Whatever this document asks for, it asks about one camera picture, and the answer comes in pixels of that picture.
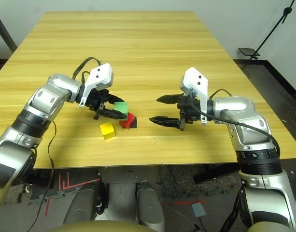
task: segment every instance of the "red cube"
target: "red cube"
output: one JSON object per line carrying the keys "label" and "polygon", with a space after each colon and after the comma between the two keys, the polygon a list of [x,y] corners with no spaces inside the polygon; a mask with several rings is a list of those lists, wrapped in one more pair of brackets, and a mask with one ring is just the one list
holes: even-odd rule
{"label": "red cube", "polygon": [[133,125],[134,121],[135,121],[135,115],[133,115],[131,113],[128,113],[127,114],[127,120],[119,121],[119,123],[123,128],[130,129],[131,126]]}

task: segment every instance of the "wooden surface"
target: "wooden surface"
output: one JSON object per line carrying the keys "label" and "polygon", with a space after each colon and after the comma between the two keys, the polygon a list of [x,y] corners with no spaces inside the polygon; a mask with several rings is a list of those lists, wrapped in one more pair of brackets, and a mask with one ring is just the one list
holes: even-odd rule
{"label": "wooden surface", "polygon": [[[95,121],[89,109],[66,102],[51,146],[57,168],[236,162],[224,125],[187,124],[180,131],[149,121],[179,116],[175,105],[155,100],[181,93],[180,79],[192,66],[208,78],[210,94],[225,88],[252,99],[280,143],[281,158],[296,158],[290,133],[193,12],[46,13],[0,71],[0,135],[49,75],[71,76],[90,56],[112,65],[110,93],[129,103],[138,128],[121,129],[104,117]],[[85,70],[95,66],[91,61]],[[116,137],[105,141],[99,125],[107,121]],[[53,125],[39,146],[36,168],[50,167],[46,149],[52,136]]]}

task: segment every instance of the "black cable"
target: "black cable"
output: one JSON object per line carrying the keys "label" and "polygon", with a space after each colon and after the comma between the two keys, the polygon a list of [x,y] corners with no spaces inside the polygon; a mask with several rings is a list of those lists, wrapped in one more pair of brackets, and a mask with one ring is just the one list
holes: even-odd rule
{"label": "black cable", "polygon": [[83,71],[81,74],[81,84],[84,85],[85,84],[85,73],[90,74],[90,72],[88,71]]}
{"label": "black cable", "polygon": [[207,118],[209,117],[209,118],[212,118],[214,120],[221,121],[221,122],[227,122],[229,124],[234,124],[234,125],[237,125],[237,126],[247,127],[249,129],[252,129],[254,131],[257,131],[259,133],[264,134],[265,136],[267,136],[274,143],[274,145],[276,147],[277,154],[278,154],[278,156],[280,156],[280,153],[281,153],[280,146],[279,146],[277,140],[271,134],[269,134],[269,133],[267,133],[267,132],[265,132],[265,131],[263,131],[263,130],[261,130],[259,128],[252,127],[252,126],[250,126],[248,124],[244,124],[244,123],[240,123],[240,122],[235,122],[235,121],[232,121],[232,120],[228,120],[228,119],[224,119],[224,118],[220,118],[220,117],[217,117],[217,116],[206,114],[206,113],[200,111],[199,109],[197,109],[196,106],[194,106],[193,103],[191,103],[191,106],[194,108],[194,110],[196,110],[198,113],[200,113],[201,115],[203,115],[203,116],[205,116]]}
{"label": "black cable", "polygon": [[206,228],[204,227],[204,224],[201,221],[201,217],[199,217],[199,221],[200,221],[200,224],[201,224],[202,228],[204,229],[204,231],[207,232]]}
{"label": "black cable", "polygon": [[233,96],[233,95],[231,95],[230,92],[228,92],[226,89],[221,88],[221,89],[218,89],[217,91],[215,91],[215,92],[209,97],[209,100],[212,100],[212,98],[214,97],[214,95],[217,94],[217,93],[220,92],[220,91],[224,91],[224,92],[226,92],[230,97]]}
{"label": "black cable", "polygon": [[84,67],[84,65],[86,65],[90,60],[96,60],[97,61],[97,63],[99,64],[99,66],[100,65],[102,65],[102,63],[98,60],[98,59],[96,59],[95,57],[89,57],[89,58],[87,58],[87,59],[85,59],[79,66],[78,66],[78,68],[74,71],[74,73],[73,73],[73,75],[72,75],[72,78],[73,79],[76,79],[76,76],[78,75],[78,73],[81,71],[81,69]]}
{"label": "black cable", "polygon": [[47,195],[47,193],[48,193],[48,191],[49,191],[49,188],[50,188],[50,186],[51,186],[52,179],[53,179],[53,174],[54,174],[54,171],[55,171],[55,163],[53,162],[53,159],[51,158],[51,156],[50,156],[50,152],[49,152],[50,145],[51,145],[53,139],[54,139],[55,136],[56,136],[56,124],[55,124],[55,122],[52,122],[52,123],[53,123],[53,125],[55,126],[55,134],[54,134],[54,136],[52,137],[52,139],[50,140],[50,142],[49,142],[49,144],[48,144],[48,149],[47,149],[47,151],[48,151],[48,156],[49,156],[50,163],[51,163],[51,174],[50,174],[50,179],[49,179],[49,182],[48,182],[47,188],[46,188],[46,190],[45,190],[45,193],[44,193],[44,195],[43,195],[43,197],[42,197],[42,201],[41,201],[41,203],[40,203],[40,206],[39,206],[39,208],[38,208],[36,218],[35,218],[33,224],[32,224],[32,225],[30,226],[30,228],[27,230],[27,232],[29,232],[29,231],[32,229],[32,227],[34,226],[35,222],[36,222],[37,219],[38,219],[38,216],[39,216],[40,211],[41,211],[41,209],[42,209],[42,203],[43,203],[43,201],[45,200],[45,197],[46,197],[46,195]]}
{"label": "black cable", "polygon": [[227,219],[225,220],[222,228],[220,229],[220,232],[228,232],[232,225],[234,224],[234,222],[237,219],[238,213],[239,213],[239,203],[240,203],[240,199],[239,199],[239,192],[241,191],[241,189],[243,189],[244,186],[241,186],[241,188],[239,189],[237,195],[236,195],[236,199],[235,199],[235,203],[233,206],[233,210],[230,213],[230,215],[227,217]]}

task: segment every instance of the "yellow cube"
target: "yellow cube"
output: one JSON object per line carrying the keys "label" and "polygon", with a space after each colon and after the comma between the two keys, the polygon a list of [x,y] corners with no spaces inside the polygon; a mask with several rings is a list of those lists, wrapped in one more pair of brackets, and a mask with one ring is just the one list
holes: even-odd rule
{"label": "yellow cube", "polygon": [[111,122],[101,124],[100,130],[105,140],[115,137],[113,124]]}

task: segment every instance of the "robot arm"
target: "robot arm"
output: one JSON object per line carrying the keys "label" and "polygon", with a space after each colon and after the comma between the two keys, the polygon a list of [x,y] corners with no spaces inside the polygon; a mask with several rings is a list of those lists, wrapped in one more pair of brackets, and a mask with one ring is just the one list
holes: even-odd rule
{"label": "robot arm", "polygon": [[240,166],[243,188],[239,199],[243,223],[247,227],[258,222],[261,225],[266,222],[264,226],[268,227],[278,223],[280,227],[284,225],[296,231],[296,202],[286,171],[281,167],[280,149],[254,103],[244,97],[208,99],[208,80],[195,68],[185,72],[180,89],[182,95],[165,95],[157,99],[162,103],[177,103],[180,120],[165,116],[150,120],[181,130],[186,123],[198,120],[203,124],[211,120],[226,124]]}
{"label": "robot arm", "polygon": [[122,102],[106,90],[113,83],[110,64],[91,70],[84,85],[62,74],[53,74],[47,83],[36,90],[14,123],[0,137],[0,206],[11,185],[24,182],[33,168],[35,150],[50,123],[61,110],[64,102],[77,102],[79,107],[88,106],[99,115],[123,119],[125,115],[105,108],[104,103]]}

